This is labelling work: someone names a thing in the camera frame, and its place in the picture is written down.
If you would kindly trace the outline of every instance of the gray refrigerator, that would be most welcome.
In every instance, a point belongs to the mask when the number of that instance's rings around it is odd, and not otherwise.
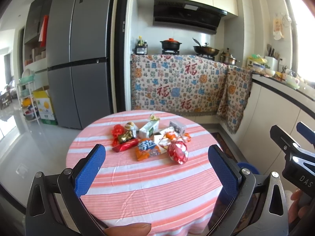
[[[112,0],[53,0],[46,59],[58,124],[82,129],[112,111]]]

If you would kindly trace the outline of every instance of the patterned cloth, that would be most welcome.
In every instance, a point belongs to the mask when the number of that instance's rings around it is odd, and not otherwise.
[[[185,164],[172,161],[167,153],[137,161],[136,147],[121,153],[111,150],[114,125],[133,121],[141,128],[151,113],[115,113],[87,126],[71,144],[66,165],[73,168],[97,143],[105,146],[105,162],[81,200],[107,226],[149,222],[149,236],[201,234],[222,189],[208,161],[208,148],[217,143],[209,132],[178,115],[155,112],[160,118],[159,129],[168,127],[174,119],[187,126],[186,132],[192,139],[187,143],[189,155]]]
[[[132,55],[132,109],[215,115],[235,133],[251,90],[251,71],[198,56]]]

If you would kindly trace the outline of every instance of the orange pot lid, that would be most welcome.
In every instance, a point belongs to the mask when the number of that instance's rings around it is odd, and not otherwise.
[[[178,42],[178,41],[175,41],[173,38],[169,38],[168,40],[164,40],[163,42]]]

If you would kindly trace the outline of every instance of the hand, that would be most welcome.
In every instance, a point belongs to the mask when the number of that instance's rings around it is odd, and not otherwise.
[[[147,236],[150,231],[150,223],[134,223],[124,226],[113,226],[104,230],[108,236]]]
[[[291,205],[289,209],[289,224],[292,223],[297,217],[302,218],[307,211],[309,210],[309,206],[304,206],[299,210],[299,201],[303,192],[301,190],[297,190],[292,194],[291,200],[294,200],[294,203]]]

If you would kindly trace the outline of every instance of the pink striped tablecloth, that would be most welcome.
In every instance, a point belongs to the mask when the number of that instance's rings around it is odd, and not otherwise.
[[[115,124],[133,121],[139,128],[152,111],[137,110],[104,117],[86,127],[73,141],[67,167],[90,152],[95,144],[106,148],[106,159],[88,193],[81,197],[87,209],[109,227],[135,222],[152,223],[150,235],[201,234],[206,228],[222,185],[208,161],[208,147],[216,140],[199,124],[183,117],[155,112],[159,128],[171,119],[187,125],[192,137],[184,165],[174,163],[167,153],[137,161],[135,148],[111,150]]]

